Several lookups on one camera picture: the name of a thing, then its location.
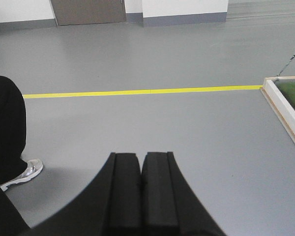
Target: person's leg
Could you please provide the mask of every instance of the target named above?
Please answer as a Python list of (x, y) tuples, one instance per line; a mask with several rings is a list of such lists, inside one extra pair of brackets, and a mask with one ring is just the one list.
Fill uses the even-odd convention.
[(26, 111), (21, 92), (0, 76), (0, 184), (18, 175), (27, 163), (20, 156), (26, 143)]
[(28, 229), (17, 209), (0, 189), (0, 236), (16, 236)]

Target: cable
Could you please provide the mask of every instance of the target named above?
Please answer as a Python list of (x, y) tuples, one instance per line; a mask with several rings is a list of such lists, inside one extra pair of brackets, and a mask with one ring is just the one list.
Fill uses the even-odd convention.
[(290, 63), (292, 62), (292, 60), (295, 58), (295, 54), (291, 57), (291, 59), (290, 59), (290, 61), (289, 61), (289, 63), (287, 63), (284, 67), (283, 67), (283, 69), (281, 70), (281, 72), (280, 73), (278, 73), (277, 75), (276, 75), (276, 77), (277, 77), (277, 81), (279, 80), (279, 76), (283, 73), (283, 71), (290, 65)]

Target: gray baseboard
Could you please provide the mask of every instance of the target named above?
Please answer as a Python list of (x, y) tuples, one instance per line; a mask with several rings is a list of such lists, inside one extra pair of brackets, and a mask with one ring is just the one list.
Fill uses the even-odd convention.
[(226, 22), (227, 12), (143, 18), (144, 27)]
[(143, 22), (143, 13), (127, 13), (126, 18), (129, 23)]
[(57, 27), (55, 19), (0, 23), (0, 31)]

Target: door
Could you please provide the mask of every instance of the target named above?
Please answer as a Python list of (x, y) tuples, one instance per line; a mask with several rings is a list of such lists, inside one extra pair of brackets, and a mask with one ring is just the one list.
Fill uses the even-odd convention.
[(123, 0), (51, 0), (51, 3), (60, 26), (126, 20)]

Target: wooden frame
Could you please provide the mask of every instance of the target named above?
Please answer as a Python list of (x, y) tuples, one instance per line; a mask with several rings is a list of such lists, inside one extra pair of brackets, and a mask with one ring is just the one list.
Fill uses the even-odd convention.
[(265, 78), (261, 92), (295, 143), (295, 109), (274, 84), (275, 80), (295, 80), (295, 76)]

